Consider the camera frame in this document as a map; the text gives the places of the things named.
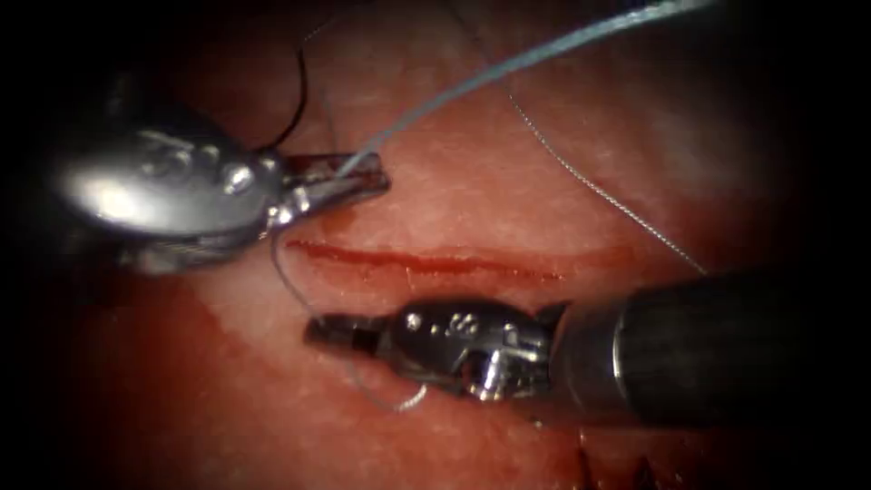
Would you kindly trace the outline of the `right arm needle driver jaw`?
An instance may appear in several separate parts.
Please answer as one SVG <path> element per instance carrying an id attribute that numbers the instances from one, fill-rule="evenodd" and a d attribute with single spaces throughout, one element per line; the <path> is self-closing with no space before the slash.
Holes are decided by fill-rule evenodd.
<path id="1" fill-rule="evenodd" d="M 318 342 L 320 348 L 330 355 L 350 357 L 379 355 L 379 336 L 353 338 L 327 338 Z"/>
<path id="2" fill-rule="evenodd" d="M 311 318 L 304 338 L 365 338 L 377 337 L 386 328 L 386 316 L 329 313 Z"/>

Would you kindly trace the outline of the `left arm needle driver jaw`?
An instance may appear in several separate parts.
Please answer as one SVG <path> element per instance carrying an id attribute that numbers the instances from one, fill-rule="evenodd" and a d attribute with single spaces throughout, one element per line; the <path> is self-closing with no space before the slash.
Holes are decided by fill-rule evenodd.
<path id="1" fill-rule="evenodd" d="M 342 166 L 354 153 L 309 153 L 286 156 L 282 163 L 282 185 L 287 188 L 335 179 Z M 377 153 L 360 159 L 346 175 L 348 177 L 375 177 L 384 173 Z"/>
<path id="2" fill-rule="evenodd" d="M 270 225 L 291 226 L 325 211 L 376 198 L 389 190 L 390 179 L 382 171 L 343 177 L 327 174 L 285 177 L 278 203 L 270 207 Z"/>

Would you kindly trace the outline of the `right arm needle driver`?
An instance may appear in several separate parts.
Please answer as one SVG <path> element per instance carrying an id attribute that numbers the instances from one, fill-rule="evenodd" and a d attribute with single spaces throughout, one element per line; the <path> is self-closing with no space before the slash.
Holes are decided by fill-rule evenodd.
<path id="1" fill-rule="evenodd" d="M 481 402 L 535 397 L 550 385 L 555 330 L 568 304 L 529 313 L 488 298 L 429 298 L 387 316 L 382 343 L 402 377 Z"/>

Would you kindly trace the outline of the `left arm needle driver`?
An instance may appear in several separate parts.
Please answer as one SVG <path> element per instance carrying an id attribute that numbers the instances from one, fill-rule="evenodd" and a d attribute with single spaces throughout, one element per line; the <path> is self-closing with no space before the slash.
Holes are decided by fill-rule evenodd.
<path id="1" fill-rule="evenodd" d="M 60 161 L 57 191 L 115 252 L 145 274 L 235 260 L 269 229 L 278 161 L 221 132 L 156 125 L 79 142 Z"/>

